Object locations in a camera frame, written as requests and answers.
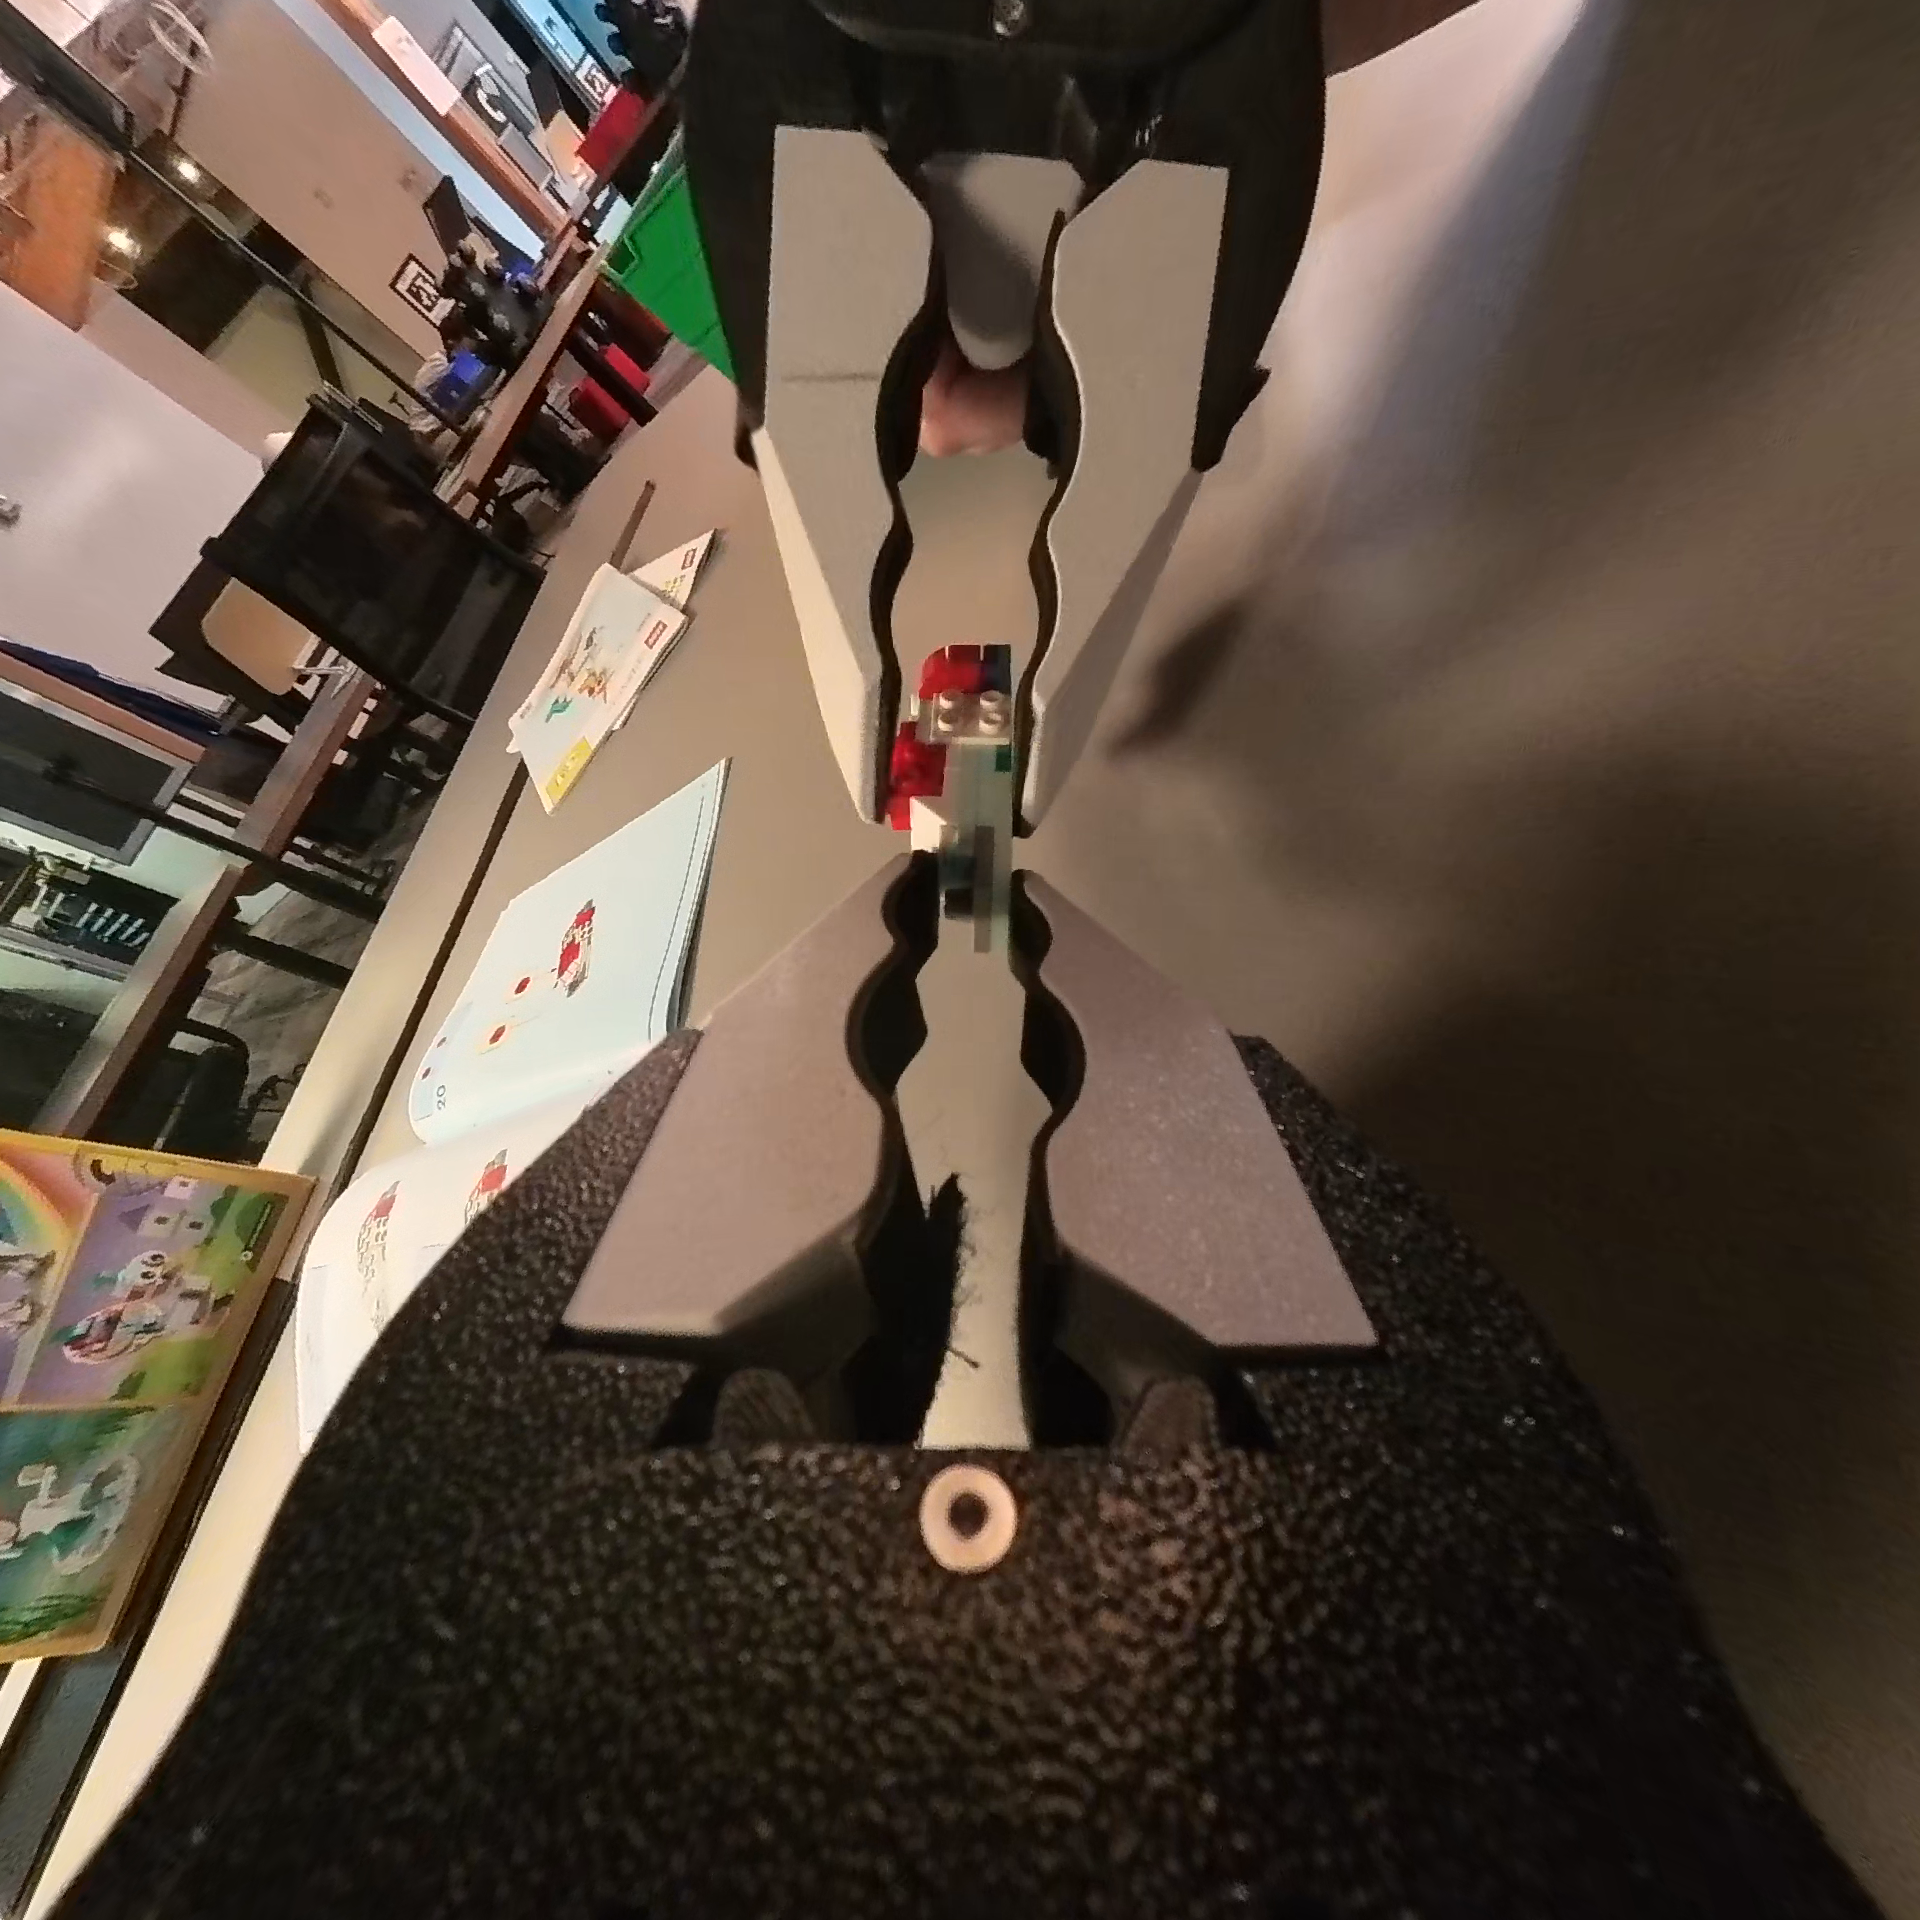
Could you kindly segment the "open light blue instruction booklet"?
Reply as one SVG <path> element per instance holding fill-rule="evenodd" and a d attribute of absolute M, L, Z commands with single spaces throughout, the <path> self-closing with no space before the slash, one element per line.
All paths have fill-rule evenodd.
<path fill-rule="evenodd" d="M 721 759 L 499 914 L 409 1079 L 409 1147 L 361 1165 L 303 1247 L 301 1451 L 451 1243 L 683 1022 L 729 770 Z"/>

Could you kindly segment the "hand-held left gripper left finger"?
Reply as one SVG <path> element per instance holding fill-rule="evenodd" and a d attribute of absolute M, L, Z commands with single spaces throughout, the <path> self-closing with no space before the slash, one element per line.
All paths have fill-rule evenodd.
<path fill-rule="evenodd" d="M 939 1293 L 898 1084 L 934 861 L 890 861 L 700 1029 L 565 1331 L 645 1354 L 855 1354 Z"/>

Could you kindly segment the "green stacked plastic bins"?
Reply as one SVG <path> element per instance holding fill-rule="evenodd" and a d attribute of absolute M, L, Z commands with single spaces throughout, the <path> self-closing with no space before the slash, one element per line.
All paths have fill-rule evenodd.
<path fill-rule="evenodd" d="M 671 341 L 693 350 L 722 376 L 735 376 L 679 136 L 649 174 L 620 229 L 607 253 L 607 276 L 661 323 Z"/>

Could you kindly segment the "white red green lego model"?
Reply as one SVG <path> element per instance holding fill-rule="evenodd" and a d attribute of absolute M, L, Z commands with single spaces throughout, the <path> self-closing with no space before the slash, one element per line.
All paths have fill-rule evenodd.
<path fill-rule="evenodd" d="M 949 645 L 926 656 L 887 764 L 887 826 L 934 858 L 946 924 L 1005 952 L 1017 813 L 1014 653 Z"/>

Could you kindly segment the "colourful yellow lego box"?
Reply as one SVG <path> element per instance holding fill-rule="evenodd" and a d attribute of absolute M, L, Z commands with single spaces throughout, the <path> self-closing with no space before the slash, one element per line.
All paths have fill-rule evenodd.
<path fill-rule="evenodd" d="M 2 1662 L 105 1648 L 311 1180 L 2 1133 Z"/>

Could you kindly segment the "black mesh office chair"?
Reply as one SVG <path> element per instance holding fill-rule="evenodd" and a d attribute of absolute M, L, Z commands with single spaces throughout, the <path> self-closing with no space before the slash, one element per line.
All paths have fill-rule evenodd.
<path fill-rule="evenodd" d="M 322 388 L 151 635 L 210 648 L 207 615 L 251 589 L 401 703 L 466 728 L 507 663 L 543 564 L 455 511 L 401 422 Z"/>

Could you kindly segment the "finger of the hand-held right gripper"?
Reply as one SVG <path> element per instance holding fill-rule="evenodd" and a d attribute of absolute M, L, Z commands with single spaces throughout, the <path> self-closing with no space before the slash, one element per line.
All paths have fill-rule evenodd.
<path fill-rule="evenodd" d="M 1140 159 L 1049 244 L 1035 386 L 1062 471 L 1033 563 L 1022 798 L 1041 827 L 1087 747 L 1199 485 L 1193 439 L 1230 174 Z"/>
<path fill-rule="evenodd" d="M 879 826 L 898 706 L 891 606 L 909 551 L 905 359 L 934 292 L 932 221 L 882 146 L 779 125 L 753 455 L 831 762 Z"/>

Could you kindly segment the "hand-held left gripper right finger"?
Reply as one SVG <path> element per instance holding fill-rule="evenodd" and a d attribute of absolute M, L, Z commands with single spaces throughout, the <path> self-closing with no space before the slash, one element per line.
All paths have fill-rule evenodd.
<path fill-rule="evenodd" d="M 1163 1380 L 1379 1354 L 1377 1325 L 1217 1013 L 1035 870 L 1011 898 L 1019 1060 L 1044 1094 L 1019 1266 L 1038 1442 L 1111 1442 Z"/>

